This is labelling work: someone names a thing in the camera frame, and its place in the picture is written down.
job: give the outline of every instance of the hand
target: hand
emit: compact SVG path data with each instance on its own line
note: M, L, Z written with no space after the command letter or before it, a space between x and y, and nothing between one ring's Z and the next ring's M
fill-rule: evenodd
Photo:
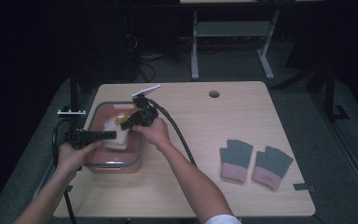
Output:
M97 141L76 150L71 144L64 143L60 146L60 156L58 159L56 173L68 176L70 180L74 179L77 169L84 164L86 156L100 144L101 141Z
M164 144L171 143L167 123L161 118L156 118L150 127L135 125L132 129L141 133L148 143L155 145L158 149Z

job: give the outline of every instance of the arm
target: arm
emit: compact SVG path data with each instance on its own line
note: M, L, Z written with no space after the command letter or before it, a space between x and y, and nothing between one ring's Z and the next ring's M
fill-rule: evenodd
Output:
M91 143L80 150L73 149L69 143L63 144L53 176L14 223L48 223L67 185L75 178L76 170L99 144Z
M151 127L134 126L133 130L143 134L167 159L201 223L217 215L233 215L222 191L171 143L167 124L163 119L155 119Z

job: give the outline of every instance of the gray carpet floor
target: gray carpet floor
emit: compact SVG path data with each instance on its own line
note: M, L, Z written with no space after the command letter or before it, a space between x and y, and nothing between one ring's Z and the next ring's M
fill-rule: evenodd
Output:
M263 74L256 49L263 39L228 39L220 44L217 51L201 51L199 55L200 80L212 81L248 81L258 80L267 86L274 86L294 76L300 70L285 68L293 43L272 42L268 50L268 59L275 74L273 80L267 80ZM191 81L189 69L190 54L181 54L180 60L158 58L145 61L156 70L153 82ZM152 76L149 67L142 66L145 74ZM270 91L282 126L295 153L296 160L311 187L310 195L316 207L313 217L243 217L242 223L358 223L358 181L347 162L342 144L332 131L332 124L326 119L318 102L323 100L323 91L310 94L306 91L309 78L303 78L294 85L281 91ZM144 82L138 77L134 82ZM52 99L46 115L25 149L21 160L11 178L7 181L0 196L0 223L11 223L13 219L33 199L41 180L48 175L51 165L50 135L53 126L59 120L57 109L70 104L69 81ZM82 95L84 108L90 107L95 92ZM338 120L334 127L345 138L358 160L358 104L351 91L338 80L335 92L336 105L342 105L350 119ZM77 223L125 223L124 218L78 218ZM70 223L69 218L53 217L51 223ZM133 218L131 223L198 223L196 219L159 219Z

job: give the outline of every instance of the wooden table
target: wooden table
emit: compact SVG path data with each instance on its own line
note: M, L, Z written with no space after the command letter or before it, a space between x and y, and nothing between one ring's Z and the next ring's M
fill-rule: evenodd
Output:
M96 106L107 101L129 101L131 94L155 84L102 85L97 92L85 127ZM210 91L220 96L212 98ZM315 212L296 160L275 192L251 180L255 152L266 146L279 148L294 157L280 119L262 82L163 83L149 98L165 107L178 124L201 169L223 191L237 217L308 217ZM169 123L172 142L186 154ZM228 139L253 145L245 184L220 176L219 148ZM194 217L165 158L145 143L143 164L135 174L94 174L84 167L72 181L70 192L77 217ZM55 217L68 217L62 199Z

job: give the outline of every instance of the glove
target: glove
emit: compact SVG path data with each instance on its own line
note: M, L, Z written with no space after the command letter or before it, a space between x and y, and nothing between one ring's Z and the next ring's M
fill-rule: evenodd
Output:
M279 149L266 147L266 152L258 151L256 154L252 179L277 190L292 161L293 158Z
M239 140L227 140L227 148L220 148L221 176L245 183L253 146Z

